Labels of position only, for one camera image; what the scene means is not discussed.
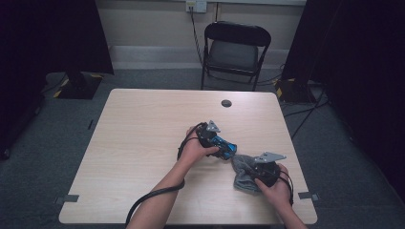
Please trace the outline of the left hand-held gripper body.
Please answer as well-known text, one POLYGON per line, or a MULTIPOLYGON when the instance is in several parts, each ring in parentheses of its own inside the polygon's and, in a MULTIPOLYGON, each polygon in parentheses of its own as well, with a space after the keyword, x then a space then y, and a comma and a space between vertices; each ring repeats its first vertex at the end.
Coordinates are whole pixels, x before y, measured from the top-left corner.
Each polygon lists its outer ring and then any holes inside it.
POLYGON ((215 124, 213 120, 202 123, 196 131, 199 142, 203 147, 218 146, 218 133, 220 128, 215 124))

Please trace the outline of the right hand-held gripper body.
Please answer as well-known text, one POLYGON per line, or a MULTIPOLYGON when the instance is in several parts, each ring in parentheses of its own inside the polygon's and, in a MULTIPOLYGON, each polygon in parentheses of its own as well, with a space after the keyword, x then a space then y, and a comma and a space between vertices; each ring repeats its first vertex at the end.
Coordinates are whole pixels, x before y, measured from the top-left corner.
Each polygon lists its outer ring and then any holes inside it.
POLYGON ((276 164, 277 160, 285 159, 283 155, 264 152, 254 158, 253 177, 261 180, 267 187, 275 184, 280 176, 281 169, 276 164))

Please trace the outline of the blue toy car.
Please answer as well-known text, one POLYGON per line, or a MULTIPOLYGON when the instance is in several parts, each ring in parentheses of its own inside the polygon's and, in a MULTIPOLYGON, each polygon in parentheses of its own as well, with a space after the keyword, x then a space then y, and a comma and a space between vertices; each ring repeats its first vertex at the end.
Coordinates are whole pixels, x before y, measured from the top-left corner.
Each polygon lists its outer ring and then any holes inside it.
POLYGON ((230 143, 230 142, 224 140, 223 138, 219 137, 218 135, 214 136, 210 140, 210 143, 213 146, 218 147, 219 148, 218 151, 226 152, 226 154, 228 156, 228 159, 235 156, 235 154, 237 152, 237 145, 236 144, 230 143))

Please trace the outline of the grey cloth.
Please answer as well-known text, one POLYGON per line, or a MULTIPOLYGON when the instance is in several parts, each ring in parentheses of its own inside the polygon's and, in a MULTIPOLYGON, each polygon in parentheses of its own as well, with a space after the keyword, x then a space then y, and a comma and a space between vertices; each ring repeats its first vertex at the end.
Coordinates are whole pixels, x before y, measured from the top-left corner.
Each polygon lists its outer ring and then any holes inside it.
POLYGON ((235 172, 233 186, 246 193, 261 193, 262 189, 256 183, 256 180, 260 181, 257 167, 265 164, 266 161, 259 156, 235 155, 232 157, 231 165, 235 172))

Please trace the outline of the person's left hand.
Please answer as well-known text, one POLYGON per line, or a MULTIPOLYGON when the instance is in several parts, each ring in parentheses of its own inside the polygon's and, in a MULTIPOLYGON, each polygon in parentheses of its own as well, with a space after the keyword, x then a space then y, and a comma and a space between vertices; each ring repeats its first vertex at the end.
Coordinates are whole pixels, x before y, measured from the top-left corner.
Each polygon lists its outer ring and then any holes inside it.
POLYGON ((177 161, 183 169, 189 170, 203 157, 212 155, 219 151, 218 147, 204 148, 196 134, 196 131, 190 127, 186 132, 185 143, 182 146, 181 156, 177 161))

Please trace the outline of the person's right hand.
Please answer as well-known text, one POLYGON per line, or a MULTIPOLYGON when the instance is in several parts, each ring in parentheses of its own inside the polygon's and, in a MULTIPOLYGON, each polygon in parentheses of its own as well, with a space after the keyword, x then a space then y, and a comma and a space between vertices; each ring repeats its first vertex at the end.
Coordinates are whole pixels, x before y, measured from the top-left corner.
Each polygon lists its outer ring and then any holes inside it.
POLYGON ((255 178, 254 181, 266 197, 267 201, 276 209, 284 210, 291 208, 290 194, 291 191, 288 188, 288 169, 281 163, 278 164, 281 173, 275 184, 271 187, 267 187, 260 179, 255 178))

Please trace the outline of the grey tape piece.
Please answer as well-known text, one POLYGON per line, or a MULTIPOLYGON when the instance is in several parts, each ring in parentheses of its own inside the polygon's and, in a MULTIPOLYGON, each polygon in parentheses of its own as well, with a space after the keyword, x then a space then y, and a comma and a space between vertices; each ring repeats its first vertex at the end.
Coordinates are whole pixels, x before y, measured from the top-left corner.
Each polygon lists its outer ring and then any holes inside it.
POLYGON ((320 199, 318 194, 313 194, 311 192, 301 192, 298 193, 299 199, 307 199, 310 198, 312 201, 317 201, 320 199))
POLYGON ((65 202, 77 202, 79 195, 65 195, 63 197, 58 197, 55 199, 55 204, 63 205, 65 202))

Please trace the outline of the black stand base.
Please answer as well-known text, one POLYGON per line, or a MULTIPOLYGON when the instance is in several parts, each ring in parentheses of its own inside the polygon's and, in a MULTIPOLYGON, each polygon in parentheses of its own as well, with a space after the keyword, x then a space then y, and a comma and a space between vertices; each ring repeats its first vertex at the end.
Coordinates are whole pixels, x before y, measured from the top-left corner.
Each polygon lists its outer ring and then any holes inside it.
POLYGON ((71 72, 53 95, 59 99, 88 99, 91 100, 103 77, 95 73, 71 72))
POLYGON ((276 95, 283 102, 314 103, 315 97, 308 84, 301 84, 294 78, 274 82, 276 95))

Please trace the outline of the black folding chair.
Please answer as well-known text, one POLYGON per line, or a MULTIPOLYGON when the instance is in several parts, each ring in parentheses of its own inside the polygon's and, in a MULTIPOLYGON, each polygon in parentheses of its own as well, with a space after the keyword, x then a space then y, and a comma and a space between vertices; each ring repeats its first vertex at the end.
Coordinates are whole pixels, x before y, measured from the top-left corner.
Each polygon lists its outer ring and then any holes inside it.
POLYGON ((248 84, 256 90, 270 33, 262 27, 217 21, 204 29, 201 89, 211 71, 249 76, 248 84))

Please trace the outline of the black curtain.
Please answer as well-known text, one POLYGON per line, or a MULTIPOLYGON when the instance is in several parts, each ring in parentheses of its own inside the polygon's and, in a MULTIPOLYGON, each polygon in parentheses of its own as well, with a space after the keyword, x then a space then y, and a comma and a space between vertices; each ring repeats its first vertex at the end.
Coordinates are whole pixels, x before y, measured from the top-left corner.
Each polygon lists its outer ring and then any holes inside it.
POLYGON ((114 72, 96 0, 0 0, 0 160, 42 102, 49 73, 114 72))
POLYGON ((405 201, 405 0, 306 0, 284 71, 327 86, 356 143, 405 201))

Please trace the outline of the white wall socket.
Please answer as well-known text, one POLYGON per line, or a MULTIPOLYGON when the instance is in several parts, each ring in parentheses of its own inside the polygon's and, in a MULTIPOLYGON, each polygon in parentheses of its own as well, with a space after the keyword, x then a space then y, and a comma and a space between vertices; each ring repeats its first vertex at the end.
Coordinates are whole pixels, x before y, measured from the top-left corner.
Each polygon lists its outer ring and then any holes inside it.
POLYGON ((207 2, 201 0, 187 0, 185 2, 185 10, 187 12, 206 13, 207 2))

